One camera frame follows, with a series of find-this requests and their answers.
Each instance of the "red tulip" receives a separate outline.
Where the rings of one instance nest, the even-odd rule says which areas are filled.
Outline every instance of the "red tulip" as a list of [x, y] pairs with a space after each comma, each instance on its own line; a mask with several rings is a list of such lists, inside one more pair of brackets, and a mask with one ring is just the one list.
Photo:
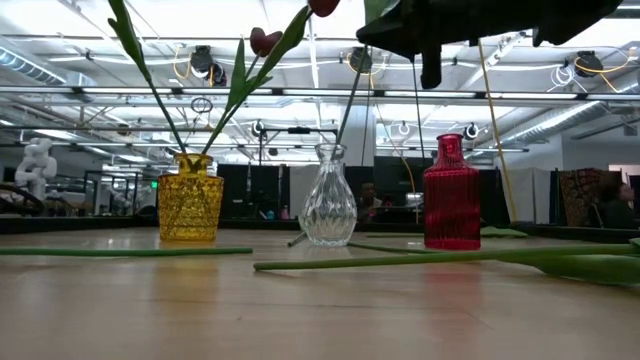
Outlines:
[[327, 17], [338, 7], [340, 0], [309, 0], [309, 7], [319, 17]]
[[260, 57], [266, 57], [271, 53], [271, 49], [273, 49], [281, 37], [282, 31], [276, 31], [273, 34], [265, 35], [262, 28], [253, 28], [253, 30], [251, 30], [251, 36], [249, 37], [251, 50], [253, 50], [254, 54]]

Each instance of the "green leaf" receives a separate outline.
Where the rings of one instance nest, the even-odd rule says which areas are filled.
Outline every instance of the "green leaf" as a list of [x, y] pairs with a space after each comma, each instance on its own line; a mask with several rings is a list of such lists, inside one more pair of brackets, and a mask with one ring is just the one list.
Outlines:
[[246, 97], [245, 88], [245, 66], [244, 66], [244, 39], [238, 41], [238, 51], [236, 52], [236, 61], [233, 66], [233, 74], [231, 75], [231, 89], [229, 90], [229, 98], [227, 100], [227, 111], [238, 102], [243, 101]]
[[395, 6], [399, 0], [364, 0], [364, 22], [368, 24], [382, 16], [387, 9]]
[[131, 23], [129, 12], [124, 5], [124, 0], [109, 0], [109, 5], [111, 5], [111, 9], [117, 19], [109, 19], [109, 25], [111, 25], [116, 32], [124, 50], [138, 66], [142, 76], [144, 76], [146, 80], [151, 79], [151, 73], [144, 62], [144, 54], [142, 53], [142, 48], [138, 42], [133, 24]]
[[307, 15], [309, 14], [309, 6], [305, 5], [298, 14], [291, 20], [287, 30], [284, 31], [282, 37], [271, 49], [271, 53], [262, 64], [258, 75], [256, 75], [258, 83], [269, 74], [271, 70], [280, 62], [280, 59], [287, 53], [287, 51], [295, 48], [300, 44], [304, 36], [304, 29], [307, 23]]
[[604, 285], [640, 284], [640, 258], [616, 255], [552, 256], [509, 261], [551, 276]]

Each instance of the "beam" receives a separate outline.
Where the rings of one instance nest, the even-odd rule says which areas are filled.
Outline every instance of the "beam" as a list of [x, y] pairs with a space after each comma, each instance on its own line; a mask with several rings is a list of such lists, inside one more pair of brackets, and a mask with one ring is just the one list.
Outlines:
[[592, 130], [585, 131], [585, 132], [582, 132], [580, 134], [574, 135], [574, 136], [571, 137], [571, 139], [572, 140], [587, 139], [587, 138], [590, 138], [592, 136], [596, 136], [598, 134], [606, 133], [606, 132], [611, 131], [613, 129], [617, 129], [619, 127], [623, 127], [625, 125], [631, 125], [631, 124], [635, 124], [635, 123], [638, 123], [638, 122], [640, 122], [640, 118], [609, 122], [606, 125], [602, 125], [602, 126], [597, 127], [595, 129], [592, 129]]

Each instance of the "pipe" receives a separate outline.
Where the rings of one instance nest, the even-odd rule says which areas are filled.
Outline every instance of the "pipe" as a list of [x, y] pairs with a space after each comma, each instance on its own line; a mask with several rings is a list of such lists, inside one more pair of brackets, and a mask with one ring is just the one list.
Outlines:
[[[614, 81], [614, 86], [619, 89], [619, 94], [635, 94], [638, 93], [638, 72], [631, 72], [622, 76], [621, 79]], [[594, 92], [604, 92], [608, 88], [602, 85]], [[503, 134], [501, 140], [503, 146], [511, 146], [516, 143], [530, 144], [537, 140], [547, 138], [558, 134], [564, 130], [572, 128], [586, 122], [599, 119], [611, 110], [605, 101], [590, 101], [578, 105], [574, 105], [567, 109], [553, 109], [546, 113], [527, 121], [526, 129], [514, 129]]]

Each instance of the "fluorescent light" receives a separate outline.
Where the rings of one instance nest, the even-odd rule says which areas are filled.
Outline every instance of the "fluorescent light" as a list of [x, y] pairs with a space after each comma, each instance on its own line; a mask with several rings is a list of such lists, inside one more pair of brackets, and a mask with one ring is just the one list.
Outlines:
[[[622, 90], [619, 90], [620, 92], [625, 92], [625, 91], [629, 91], [633, 88], [633, 86], [631, 87], [627, 87], [624, 88]], [[640, 100], [640, 95], [637, 94], [591, 94], [591, 95], [587, 95], [587, 99], [589, 100], [617, 100], [617, 101], [637, 101]]]
[[55, 137], [58, 139], [62, 139], [62, 140], [71, 140], [76, 138], [75, 135], [70, 134], [66, 131], [60, 131], [60, 130], [35, 130], [35, 132], [42, 135], [47, 135], [47, 136]]
[[102, 149], [98, 149], [98, 148], [94, 148], [93, 146], [86, 146], [85, 147], [87, 150], [93, 151], [96, 154], [100, 154], [100, 155], [105, 155], [105, 156], [111, 156], [110, 153], [102, 150]]
[[[82, 88], [82, 90], [87, 94], [118, 94], [118, 95], [127, 95], [127, 94], [152, 94], [151, 88], [97, 88], [97, 87], [86, 87]], [[156, 89], [158, 94], [171, 94], [171, 89], [168, 88], [160, 88]]]
[[77, 143], [79, 146], [105, 146], [105, 147], [125, 147], [127, 144], [123, 143]]
[[135, 155], [118, 155], [119, 157], [127, 160], [127, 161], [131, 161], [131, 162], [147, 162], [149, 161], [149, 159], [147, 159], [146, 157], [142, 157], [142, 156], [135, 156]]
[[494, 99], [575, 99], [576, 94], [549, 94], [549, 93], [491, 93]]
[[[229, 95], [229, 88], [184, 88], [182, 92], [187, 95]], [[256, 89], [250, 95], [271, 95], [271, 90]]]
[[[415, 97], [413, 91], [385, 91], [384, 96], [388, 97]], [[469, 91], [418, 91], [421, 98], [472, 98], [476, 93]]]
[[[351, 96], [351, 90], [287, 89], [282, 93], [290, 96]], [[367, 91], [357, 90], [355, 96], [367, 96], [367, 93]]]
[[70, 94], [73, 90], [69, 87], [42, 87], [42, 86], [0, 86], [0, 93], [47, 93]]
[[184, 87], [184, 85], [178, 79], [169, 79], [169, 82], [180, 85], [180, 87]]

